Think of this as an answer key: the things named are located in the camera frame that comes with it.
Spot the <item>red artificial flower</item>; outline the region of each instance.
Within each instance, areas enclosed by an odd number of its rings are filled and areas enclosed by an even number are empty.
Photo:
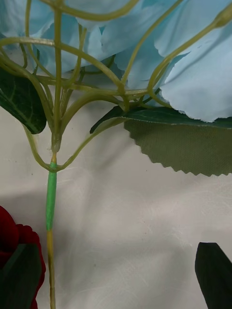
[[[34,243],[39,249],[42,273],[30,307],[30,309],[38,309],[35,298],[44,282],[46,271],[39,236],[28,225],[15,224],[11,215],[0,206],[0,269],[4,267],[20,243]]]

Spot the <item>fabric petal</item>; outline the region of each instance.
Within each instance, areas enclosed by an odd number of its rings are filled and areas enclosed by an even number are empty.
[[[94,27],[90,32],[87,33],[84,51],[97,59],[104,59],[107,57],[105,53],[102,52],[101,45],[101,31],[99,27]],[[42,36],[44,39],[54,39],[54,23]],[[68,15],[62,15],[62,27],[61,27],[61,41],[67,45],[79,48],[79,26],[75,17]],[[45,45],[36,45],[40,51],[40,62],[45,66],[45,68],[52,74],[56,73],[56,58],[54,47]],[[62,57],[62,72],[68,72],[72,70],[77,62],[77,56],[70,54],[66,51],[61,51]],[[82,66],[86,66],[89,63],[82,59]]]
[[[153,70],[163,60],[153,41],[153,36],[148,37],[138,51],[128,76],[128,87],[131,89],[146,88]],[[134,48],[135,46],[116,55],[115,63],[120,70],[125,71],[127,68]]]
[[[27,0],[1,0],[0,32],[6,37],[23,36],[25,34],[25,12]],[[41,36],[52,22],[51,8],[32,0],[30,11],[30,34]]]
[[[74,9],[80,11],[95,13],[95,14],[107,14],[113,11],[121,9],[125,6],[130,0],[66,0],[66,4]],[[131,12],[139,10],[143,5],[144,0],[139,0],[139,2],[131,9]],[[91,29],[94,26],[103,27],[108,21],[98,22],[98,21],[89,21],[78,18],[80,24],[87,29]]]
[[[155,47],[162,56],[167,56],[208,26],[229,3],[231,3],[230,0],[183,1],[155,30]],[[212,31],[182,54],[190,52],[205,42],[210,42],[215,35]]]
[[[0,206],[0,248],[13,252],[18,245],[19,234],[12,216]]]
[[[113,55],[136,44],[167,8],[167,5],[155,0],[151,6],[110,21],[102,33],[103,51]]]
[[[176,63],[162,96],[187,116],[213,122],[232,116],[232,24],[215,42],[204,44]]]

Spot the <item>white surface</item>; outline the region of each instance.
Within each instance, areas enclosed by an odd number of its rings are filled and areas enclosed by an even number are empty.
[[[59,163],[73,154],[105,105],[69,125]],[[40,235],[44,258],[47,171],[21,125],[0,111],[0,205]],[[49,162],[50,136],[38,138]],[[57,309],[206,309],[194,273],[199,241],[232,259],[232,177],[194,176],[152,164],[122,126],[91,142],[58,174]],[[39,309],[49,309],[48,270]]]

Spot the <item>artificial flower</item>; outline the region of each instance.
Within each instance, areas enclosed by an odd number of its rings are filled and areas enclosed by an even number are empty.
[[[36,295],[44,282],[46,271],[42,256],[39,236],[28,225],[15,224],[12,216],[0,206],[0,269],[4,267],[10,259],[18,244],[33,243],[39,249],[40,261],[42,266],[39,284],[37,286],[30,309],[37,309]]]

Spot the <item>stem wrap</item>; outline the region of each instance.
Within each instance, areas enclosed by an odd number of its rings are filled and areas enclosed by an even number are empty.
[[[51,168],[56,168],[57,164],[51,162]],[[48,183],[47,183],[47,203],[46,203],[46,227],[47,231],[52,229],[55,202],[56,202],[56,191],[57,191],[57,173],[49,172]]]

